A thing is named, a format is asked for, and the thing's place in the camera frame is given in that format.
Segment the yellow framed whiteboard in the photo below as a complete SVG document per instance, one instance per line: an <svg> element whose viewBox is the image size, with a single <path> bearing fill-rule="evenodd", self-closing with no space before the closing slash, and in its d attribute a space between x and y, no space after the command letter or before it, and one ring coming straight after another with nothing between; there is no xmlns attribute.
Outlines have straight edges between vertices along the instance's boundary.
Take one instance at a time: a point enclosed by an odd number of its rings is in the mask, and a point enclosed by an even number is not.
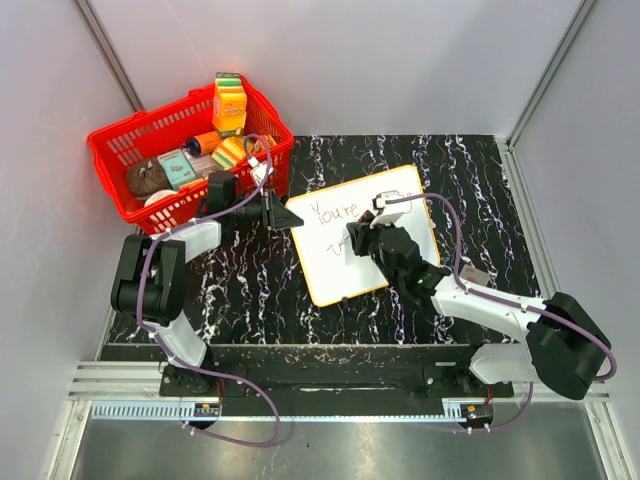
<svg viewBox="0 0 640 480"><path fill-rule="evenodd" d="M390 255L356 256L342 244L346 225L369 210L376 195L397 190L408 212L395 224ZM286 207L304 220L292 229L312 302L320 307L391 285L410 290L440 256L416 167L405 165L290 199Z"/></svg>

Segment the red capped whiteboard marker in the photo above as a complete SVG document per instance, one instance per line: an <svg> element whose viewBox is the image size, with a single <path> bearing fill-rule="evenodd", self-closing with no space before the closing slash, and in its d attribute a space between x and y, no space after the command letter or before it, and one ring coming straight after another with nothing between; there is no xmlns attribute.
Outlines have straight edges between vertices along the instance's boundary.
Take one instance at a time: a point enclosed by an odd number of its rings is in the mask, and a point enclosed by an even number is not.
<svg viewBox="0 0 640 480"><path fill-rule="evenodd" d="M369 248L369 244L370 244L370 242L371 242L371 239L370 239L370 237L371 237L371 233L372 233L372 229L371 229L371 226L369 226L369 234L368 234L368 240L367 240L368 248ZM350 245L350 246L351 246L351 242L350 242L350 239L349 239L349 235L348 235L348 232L347 232L347 228L346 228L346 234L345 234L345 235L344 235L344 237L343 237L342 244L343 244L344 246L346 246L346 245Z"/></svg>

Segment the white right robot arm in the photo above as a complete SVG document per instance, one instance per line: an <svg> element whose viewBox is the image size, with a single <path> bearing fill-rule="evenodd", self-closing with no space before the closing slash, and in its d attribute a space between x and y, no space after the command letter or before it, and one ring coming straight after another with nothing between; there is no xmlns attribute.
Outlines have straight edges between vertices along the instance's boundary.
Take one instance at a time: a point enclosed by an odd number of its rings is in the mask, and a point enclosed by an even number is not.
<svg viewBox="0 0 640 480"><path fill-rule="evenodd" d="M512 338L503 347L478 347L456 369L460 392L476 396L490 384L524 381L541 382L570 400L586 396L611 343L574 297L523 297L458 279L423 259L405 228L382 224L371 212L349 223L347 232L354 254L370 258L403 301Z"/></svg>

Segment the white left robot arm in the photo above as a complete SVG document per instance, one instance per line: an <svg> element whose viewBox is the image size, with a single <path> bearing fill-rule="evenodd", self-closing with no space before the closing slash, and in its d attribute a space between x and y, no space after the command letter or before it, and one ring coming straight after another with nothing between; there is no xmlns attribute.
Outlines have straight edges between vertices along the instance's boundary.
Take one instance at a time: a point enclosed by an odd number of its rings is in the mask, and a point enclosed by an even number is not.
<svg viewBox="0 0 640 480"><path fill-rule="evenodd" d="M188 263L220 247L238 224L259 222L269 230L304 225L274 190L254 188L241 195L238 184L229 171L213 173L195 218L162 234L128 236L111 291L112 308L134 317L156 339L169 363L184 369L182 384L199 396L214 389L217 373L184 312Z"/></svg>

